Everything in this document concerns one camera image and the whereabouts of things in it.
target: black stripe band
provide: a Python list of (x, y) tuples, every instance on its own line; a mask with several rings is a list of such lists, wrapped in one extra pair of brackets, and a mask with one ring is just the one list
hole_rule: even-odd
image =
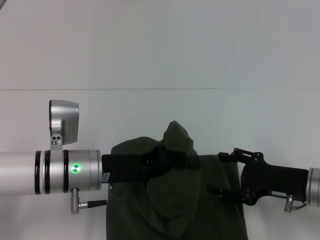
[(44, 193), (50, 193), (50, 150), (45, 151), (44, 155)]
[(69, 151), (63, 150), (63, 192), (69, 192)]
[(34, 192), (35, 194), (40, 193), (40, 158), (41, 151), (35, 152), (35, 160), (34, 160)]

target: white background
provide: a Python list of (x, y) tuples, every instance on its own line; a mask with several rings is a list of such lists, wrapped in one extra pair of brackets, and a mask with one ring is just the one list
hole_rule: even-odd
[[(176, 120), (200, 155), (238, 147), (320, 168), (318, 12), (298, 0), (10, 0), (0, 11), (0, 152), (48, 149), (48, 102), (62, 99), (80, 104), (73, 149), (161, 140)], [(0, 238), (105, 239), (106, 208), (71, 215), (70, 197), (0, 198)], [(106, 198), (106, 186), (80, 194)], [(245, 206), (249, 239), (319, 239), (320, 209), (284, 207), (273, 197)]]

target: green fabric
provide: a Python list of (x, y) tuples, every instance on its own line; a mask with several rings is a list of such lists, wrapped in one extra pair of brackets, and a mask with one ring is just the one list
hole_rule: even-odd
[[(143, 154), (161, 145), (197, 154), (187, 131), (170, 123), (163, 140), (148, 137), (123, 142), (111, 154)], [(217, 155), (200, 157), (200, 169), (172, 169), (147, 183), (117, 183), (108, 193), (107, 240), (246, 240), (241, 204), (228, 204), (207, 184), (239, 188), (236, 163)]]

